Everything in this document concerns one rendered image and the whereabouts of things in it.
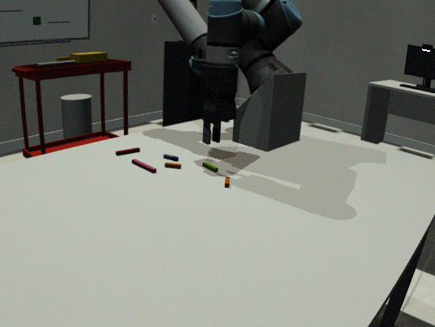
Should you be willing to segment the red rod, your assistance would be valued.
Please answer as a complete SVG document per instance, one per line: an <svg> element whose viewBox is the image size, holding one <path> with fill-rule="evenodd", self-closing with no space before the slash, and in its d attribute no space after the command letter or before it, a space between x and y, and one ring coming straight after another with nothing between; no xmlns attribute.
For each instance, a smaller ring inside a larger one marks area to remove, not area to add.
<svg viewBox="0 0 435 327"><path fill-rule="evenodd" d="M131 153L136 153L136 152L140 152L140 148L133 148L133 149L128 149L128 150L122 150L122 151L116 151L116 155L127 155L127 154L131 154Z"/></svg>

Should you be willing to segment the pink rod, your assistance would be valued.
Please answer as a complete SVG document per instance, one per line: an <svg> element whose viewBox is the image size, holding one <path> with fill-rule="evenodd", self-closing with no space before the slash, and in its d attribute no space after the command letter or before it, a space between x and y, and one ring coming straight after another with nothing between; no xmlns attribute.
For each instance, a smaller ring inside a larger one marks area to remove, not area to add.
<svg viewBox="0 0 435 327"><path fill-rule="evenodd" d="M132 164L135 164L138 167L143 168L143 169L145 169L148 172L156 173L156 168L153 168L150 165L145 164L145 163L143 163L143 162L141 162L141 161L139 161L137 159L132 159Z"/></svg>

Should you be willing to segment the lime green rod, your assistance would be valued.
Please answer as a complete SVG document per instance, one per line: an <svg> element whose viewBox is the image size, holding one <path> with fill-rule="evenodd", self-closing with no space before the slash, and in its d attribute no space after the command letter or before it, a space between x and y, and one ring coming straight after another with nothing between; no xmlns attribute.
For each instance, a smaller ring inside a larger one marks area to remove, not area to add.
<svg viewBox="0 0 435 327"><path fill-rule="evenodd" d="M207 168L207 169L209 169L212 172L217 172L218 171L217 167L215 167L215 166L213 166L213 165L211 165L209 163L206 163L206 162L202 163L202 167Z"/></svg>

